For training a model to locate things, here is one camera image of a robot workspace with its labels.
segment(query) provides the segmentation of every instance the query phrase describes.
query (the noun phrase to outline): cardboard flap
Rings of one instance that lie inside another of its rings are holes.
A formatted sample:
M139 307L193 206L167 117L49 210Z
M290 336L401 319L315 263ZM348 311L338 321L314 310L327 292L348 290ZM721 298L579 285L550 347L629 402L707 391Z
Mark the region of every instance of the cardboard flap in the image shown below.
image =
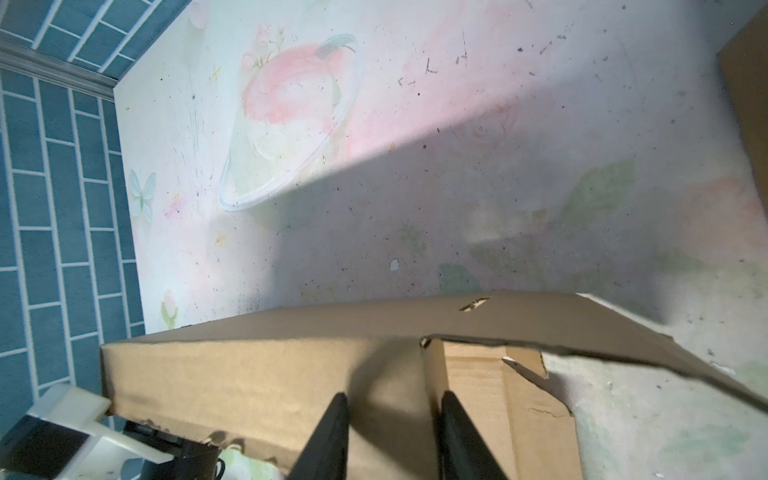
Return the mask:
M479 297L489 300L466 308ZM556 354L661 366L702 379L768 412L768 399L686 351L670 337L570 293L494 292L282 308L156 333L131 342L394 336L530 346Z

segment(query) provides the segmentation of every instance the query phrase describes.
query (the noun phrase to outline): gray metal trim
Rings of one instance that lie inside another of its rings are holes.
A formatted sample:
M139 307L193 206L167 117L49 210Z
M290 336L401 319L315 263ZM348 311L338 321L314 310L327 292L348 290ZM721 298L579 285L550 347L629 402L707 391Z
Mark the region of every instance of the gray metal trim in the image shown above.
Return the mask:
M31 75L52 84L109 101L114 101L112 89L118 84L114 78L49 57L2 37L0 37L0 68Z

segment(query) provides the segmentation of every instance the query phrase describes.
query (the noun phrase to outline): cardboard box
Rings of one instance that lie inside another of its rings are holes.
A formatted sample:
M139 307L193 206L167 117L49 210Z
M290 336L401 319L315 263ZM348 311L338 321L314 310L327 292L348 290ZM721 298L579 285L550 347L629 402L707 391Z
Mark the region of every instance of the cardboard box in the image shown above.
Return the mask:
M717 55L768 212L768 5Z
M670 337L564 293L268 310L104 345L101 361L115 414L198 442L235 443L286 471L333 395L346 392L348 478L438 478L432 419L450 388L510 478L578 479L573 419L546 393L530 349L664 367L768 411L768 399Z

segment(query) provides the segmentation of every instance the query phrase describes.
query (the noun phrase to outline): blue tile wall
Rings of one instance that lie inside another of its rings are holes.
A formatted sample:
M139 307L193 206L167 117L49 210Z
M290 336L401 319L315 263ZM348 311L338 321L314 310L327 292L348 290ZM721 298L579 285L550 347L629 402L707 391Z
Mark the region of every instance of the blue tile wall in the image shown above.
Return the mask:
M2 69L0 99L4 435L56 382L101 393L99 345L144 324L114 105Z
M190 0L8 1L0 35L119 79Z

